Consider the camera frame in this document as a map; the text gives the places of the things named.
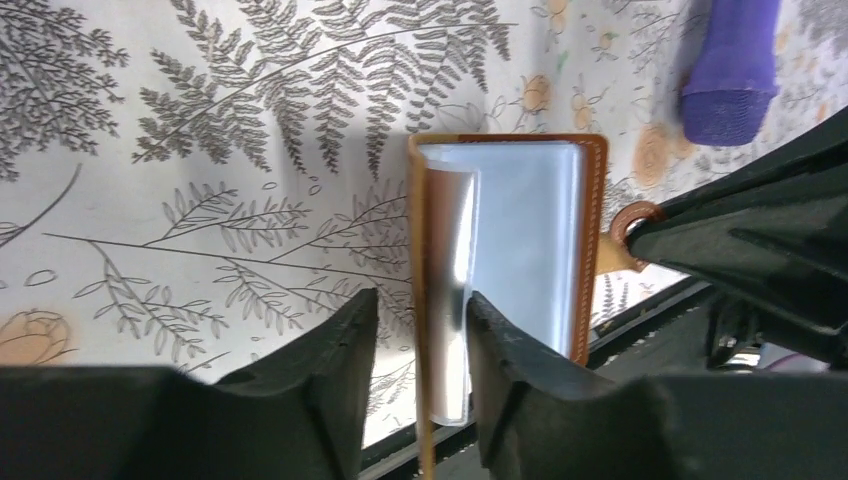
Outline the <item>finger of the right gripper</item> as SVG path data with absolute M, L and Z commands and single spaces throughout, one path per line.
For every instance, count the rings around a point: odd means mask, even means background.
M 637 260 L 706 281 L 763 340 L 847 367 L 847 114 L 625 220 Z

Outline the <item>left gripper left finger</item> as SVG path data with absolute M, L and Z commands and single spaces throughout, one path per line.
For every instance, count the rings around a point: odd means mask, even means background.
M 166 367 L 1 372 L 5 479 L 354 479 L 378 294 L 214 384 Z

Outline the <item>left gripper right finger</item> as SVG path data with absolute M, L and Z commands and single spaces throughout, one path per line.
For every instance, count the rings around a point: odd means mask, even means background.
M 847 378 L 673 373 L 613 382 L 466 309 L 482 465 L 496 479 L 843 479 Z

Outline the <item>brown leather card holder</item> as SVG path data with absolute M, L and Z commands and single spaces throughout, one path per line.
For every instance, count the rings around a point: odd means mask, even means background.
M 475 422 L 466 309 L 482 294 L 514 326 L 586 367 L 595 279 L 636 270 L 624 210 L 600 222 L 609 145 L 598 134 L 414 134 L 407 215 L 421 467 L 434 428 Z

